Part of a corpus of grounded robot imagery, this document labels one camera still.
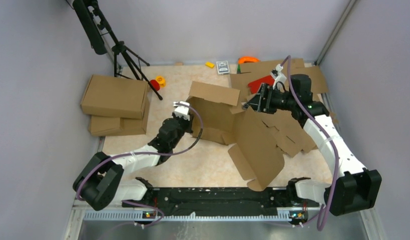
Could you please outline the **brown cardboard box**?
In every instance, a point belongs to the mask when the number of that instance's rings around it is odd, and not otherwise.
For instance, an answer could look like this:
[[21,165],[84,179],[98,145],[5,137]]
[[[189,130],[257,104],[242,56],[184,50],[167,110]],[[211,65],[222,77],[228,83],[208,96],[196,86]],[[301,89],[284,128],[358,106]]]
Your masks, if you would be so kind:
[[82,112],[140,120],[144,115],[148,88],[145,81],[94,74],[81,100]]
[[193,81],[187,102],[200,115],[193,136],[230,146],[228,154],[247,186],[262,192],[284,168],[275,138],[252,108],[243,109],[238,89]]

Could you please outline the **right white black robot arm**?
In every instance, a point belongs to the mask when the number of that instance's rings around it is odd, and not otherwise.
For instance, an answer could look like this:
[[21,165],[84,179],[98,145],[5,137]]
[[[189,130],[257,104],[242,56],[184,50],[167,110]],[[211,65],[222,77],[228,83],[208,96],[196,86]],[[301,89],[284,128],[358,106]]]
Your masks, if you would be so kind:
[[301,73],[284,74],[284,67],[285,64],[279,63],[270,74],[274,82],[262,83],[243,108],[269,115],[290,112],[313,140],[332,174],[331,184],[308,177],[291,179],[287,185],[287,202],[299,206],[311,200],[324,205],[334,216],[373,208],[381,174],[369,170],[351,152],[333,125],[328,109],[322,102],[313,100],[310,77]]

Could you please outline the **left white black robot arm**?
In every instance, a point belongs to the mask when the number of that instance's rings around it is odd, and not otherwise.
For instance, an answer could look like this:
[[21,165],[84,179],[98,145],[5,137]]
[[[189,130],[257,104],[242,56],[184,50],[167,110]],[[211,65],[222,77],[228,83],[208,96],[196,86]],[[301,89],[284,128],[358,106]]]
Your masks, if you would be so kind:
[[170,118],[165,119],[157,135],[141,148],[114,155],[95,153],[73,183],[76,199],[100,211],[113,200],[134,200],[142,207],[151,204],[153,193],[145,180],[136,179],[129,187],[121,187],[121,179],[138,170],[155,167],[175,156],[174,149],[188,133],[194,120],[203,120],[197,110],[185,101],[173,103]]

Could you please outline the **folded brown cardboard box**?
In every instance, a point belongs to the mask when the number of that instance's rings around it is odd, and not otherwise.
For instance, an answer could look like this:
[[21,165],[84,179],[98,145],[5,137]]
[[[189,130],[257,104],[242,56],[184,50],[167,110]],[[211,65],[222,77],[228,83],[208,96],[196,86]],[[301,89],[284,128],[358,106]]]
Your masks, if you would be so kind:
[[148,88],[145,81],[94,74],[81,100],[82,112],[140,120],[144,115]]

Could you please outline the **lower folded cardboard box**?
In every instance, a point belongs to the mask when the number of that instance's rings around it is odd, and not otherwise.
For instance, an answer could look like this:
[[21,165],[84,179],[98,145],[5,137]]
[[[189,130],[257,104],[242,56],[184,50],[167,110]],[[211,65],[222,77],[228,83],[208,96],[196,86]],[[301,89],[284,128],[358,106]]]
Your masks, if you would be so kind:
[[132,119],[92,115],[89,132],[95,137],[145,135],[148,118]]

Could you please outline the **red plastic sheet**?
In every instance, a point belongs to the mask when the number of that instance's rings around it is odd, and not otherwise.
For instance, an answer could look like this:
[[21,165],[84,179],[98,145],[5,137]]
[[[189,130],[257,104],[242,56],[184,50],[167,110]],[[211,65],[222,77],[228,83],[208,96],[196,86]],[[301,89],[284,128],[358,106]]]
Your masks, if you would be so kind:
[[255,94],[258,92],[261,84],[269,84],[273,85],[274,84],[274,78],[271,75],[264,76],[262,78],[259,78],[257,80],[254,80],[250,82],[247,86],[249,87],[249,90],[252,94]]

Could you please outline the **stack of flat cardboard sheets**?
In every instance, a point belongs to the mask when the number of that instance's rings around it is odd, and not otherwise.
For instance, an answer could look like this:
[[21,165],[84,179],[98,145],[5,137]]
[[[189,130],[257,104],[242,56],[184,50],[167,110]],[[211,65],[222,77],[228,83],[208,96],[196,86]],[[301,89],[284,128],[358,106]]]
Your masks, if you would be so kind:
[[277,146],[290,157],[316,148],[303,129],[309,119],[330,113],[318,94],[328,92],[318,66],[305,67],[303,59],[242,63],[230,75],[231,86],[240,90],[243,109],[251,108],[274,136]]

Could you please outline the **red yellow toy spool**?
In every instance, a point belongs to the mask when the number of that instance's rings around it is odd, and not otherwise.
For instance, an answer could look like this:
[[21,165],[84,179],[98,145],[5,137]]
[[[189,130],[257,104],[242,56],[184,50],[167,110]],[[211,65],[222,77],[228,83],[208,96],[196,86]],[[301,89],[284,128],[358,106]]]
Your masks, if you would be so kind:
[[156,91],[159,91],[166,86],[166,79],[163,76],[158,75],[154,79],[150,80],[150,83]]

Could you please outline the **blue playing card deck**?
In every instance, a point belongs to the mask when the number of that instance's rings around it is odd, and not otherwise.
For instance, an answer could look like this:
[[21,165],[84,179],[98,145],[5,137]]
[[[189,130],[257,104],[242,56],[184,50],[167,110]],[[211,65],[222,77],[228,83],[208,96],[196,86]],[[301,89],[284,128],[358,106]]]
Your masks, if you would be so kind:
[[217,73],[219,75],[226,75],[230,73],[230,68],[229,68],[229,63],[228,61],[217,61],[216,62],[217,66]]

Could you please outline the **small yellow block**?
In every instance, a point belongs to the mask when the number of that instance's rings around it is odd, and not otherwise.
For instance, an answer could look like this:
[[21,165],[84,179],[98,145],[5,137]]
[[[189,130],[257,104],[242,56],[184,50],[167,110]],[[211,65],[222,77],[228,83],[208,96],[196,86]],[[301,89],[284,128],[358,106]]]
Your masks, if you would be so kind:
[[212,63],[212,62],[209,62],[209,61],[207,61],[207,62],[205,63],[205,65],[206,65],[207,67],[211,68],[211,69],[215,67],[215,64]]

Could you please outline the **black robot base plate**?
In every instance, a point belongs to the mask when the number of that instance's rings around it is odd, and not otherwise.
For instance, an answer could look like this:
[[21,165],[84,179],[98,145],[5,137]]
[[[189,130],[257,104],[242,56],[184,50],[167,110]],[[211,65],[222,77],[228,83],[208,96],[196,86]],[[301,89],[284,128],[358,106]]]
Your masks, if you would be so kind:
[[166,216],[259,217],[276,216],[282,208],[300,210],[319,204],[311,200],[293,200],[286,189],[267,187],[253,191],[246,187],[161,187],[147,190],[140,204],[156,207]]

